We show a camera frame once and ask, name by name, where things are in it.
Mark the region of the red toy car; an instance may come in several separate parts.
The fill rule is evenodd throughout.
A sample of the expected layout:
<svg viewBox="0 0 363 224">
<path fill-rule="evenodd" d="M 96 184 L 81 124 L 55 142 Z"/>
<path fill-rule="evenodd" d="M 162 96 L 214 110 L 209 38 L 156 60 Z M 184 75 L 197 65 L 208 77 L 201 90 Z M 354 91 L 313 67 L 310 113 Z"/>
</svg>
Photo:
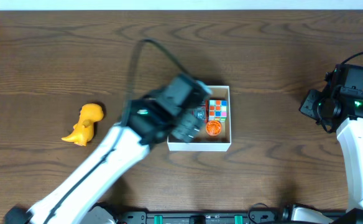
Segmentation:
<svg viewBox="0 0 363 224">
<path fill-rule="evenodd" d="M 208 118 L 207 118 L 207 116 L 208 116 L 207 109 L 206 109 L 205 106 L 199 106 L 199 107 L 195 108 L 193 110 L 193 115 L 196 118 L 202 120 L 204 123 L 206 123 L 207 120 L 208 120 Z"/>
</svg>

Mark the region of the orange turbine wheel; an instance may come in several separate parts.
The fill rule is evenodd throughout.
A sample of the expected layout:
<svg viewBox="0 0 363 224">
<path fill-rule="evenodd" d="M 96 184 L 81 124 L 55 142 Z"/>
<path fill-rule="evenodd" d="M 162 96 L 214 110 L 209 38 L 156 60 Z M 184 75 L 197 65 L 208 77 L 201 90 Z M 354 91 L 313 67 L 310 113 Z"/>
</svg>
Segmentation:
<svg viewBox="0 0 363 224">
<path fill-rule="evenodd" d="M 208 121 L 205 126 L 205 131 L 209 136 L 218 136 L 222 131 L 222 124 L 216 120 Z"/>
</svg>

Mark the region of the colourful puzzle cube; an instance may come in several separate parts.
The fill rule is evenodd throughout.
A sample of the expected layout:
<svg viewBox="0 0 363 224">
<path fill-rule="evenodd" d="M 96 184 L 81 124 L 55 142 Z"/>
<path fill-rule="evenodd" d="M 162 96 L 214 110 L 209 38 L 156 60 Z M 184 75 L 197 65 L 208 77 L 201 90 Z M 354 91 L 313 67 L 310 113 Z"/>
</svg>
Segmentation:
<svg viewBox="0 0 363 224">
<path fill-rule="evenodd" d="M 225 123 L 227 120 L 227 101 L 226 100 L 209 100 L 208 103 L 208 121 L 219 121 Z"/>
</svg>

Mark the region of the white cardboard box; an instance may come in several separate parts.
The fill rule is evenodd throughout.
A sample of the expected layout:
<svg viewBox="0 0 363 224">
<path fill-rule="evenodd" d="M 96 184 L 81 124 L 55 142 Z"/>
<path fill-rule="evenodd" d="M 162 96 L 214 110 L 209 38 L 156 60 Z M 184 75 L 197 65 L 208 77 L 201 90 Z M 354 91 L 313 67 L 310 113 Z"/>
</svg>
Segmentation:
<svg viewBox="0 0 363 224">
<path fill-rule="evenodd" d="M 173 136 L 167 139 L 170 151 L 200 151 L 200 152 L 226 152 L 231 146 L 231 106 L 229 86 L 209 86 L 213 94 L 211 100 L 226 100 L 226 120 L 221 121 L 222 130 L 217 136 L 210 136 L 205 130 L 205 126 L 195 136 L 192 142 L 184 143 Z"/>
</svg>

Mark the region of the orange toy dinosaur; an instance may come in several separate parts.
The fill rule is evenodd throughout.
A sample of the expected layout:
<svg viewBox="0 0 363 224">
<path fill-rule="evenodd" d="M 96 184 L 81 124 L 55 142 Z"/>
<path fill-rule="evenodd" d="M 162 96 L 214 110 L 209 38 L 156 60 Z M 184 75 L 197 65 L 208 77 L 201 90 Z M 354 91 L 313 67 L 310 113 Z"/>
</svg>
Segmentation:
<svg viewBox="0 0 363 224">
<path fill-rule="evenodd" d="M 88 103 L 81 107 L 78 122 L 73 126 L 73 131 L 62 140 L 73 142 L 79 146 L 86 146 L 94 136 L 94 124 L 104 118 L 104 112 L 100 105 Z"/>
</svg>

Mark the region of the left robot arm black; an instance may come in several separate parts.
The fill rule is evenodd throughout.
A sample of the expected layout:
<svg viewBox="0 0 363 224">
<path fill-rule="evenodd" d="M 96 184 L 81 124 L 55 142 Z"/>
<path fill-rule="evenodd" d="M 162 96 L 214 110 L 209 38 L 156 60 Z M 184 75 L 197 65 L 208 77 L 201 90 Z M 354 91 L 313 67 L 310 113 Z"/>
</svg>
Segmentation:
<svg viewBox="0 0 363 224">
<path fill-rule="evenodd" d="M 156 144 L 170 135 L 191 142 L 203 125 L 193 110 L 211 94 L 203 82 L 181 73 L 169 85 L 128 101 L 120 122 L 57 189 L 28 210 L 12 207 L 4 222 L 81 222 L 112 184 Z"/>
</svg>

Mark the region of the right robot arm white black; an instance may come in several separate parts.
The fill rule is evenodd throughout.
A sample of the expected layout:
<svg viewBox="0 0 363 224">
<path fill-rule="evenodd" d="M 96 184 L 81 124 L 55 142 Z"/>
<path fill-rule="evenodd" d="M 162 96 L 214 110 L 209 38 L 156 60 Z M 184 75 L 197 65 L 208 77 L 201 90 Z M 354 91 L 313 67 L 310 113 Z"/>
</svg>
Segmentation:
<svg viewBox="0 0 363 224">
<path fill-rule="evenodd" d="M 310 90 L 300 111 L 322 126 L 331 125 L 341 146 L 346 169 L 348 205 L 332 219 L 304 205 L 293 205 L 286 223 L 363 223 L 363 92 L 340 85 L 322 92 Z"/>
</svg>

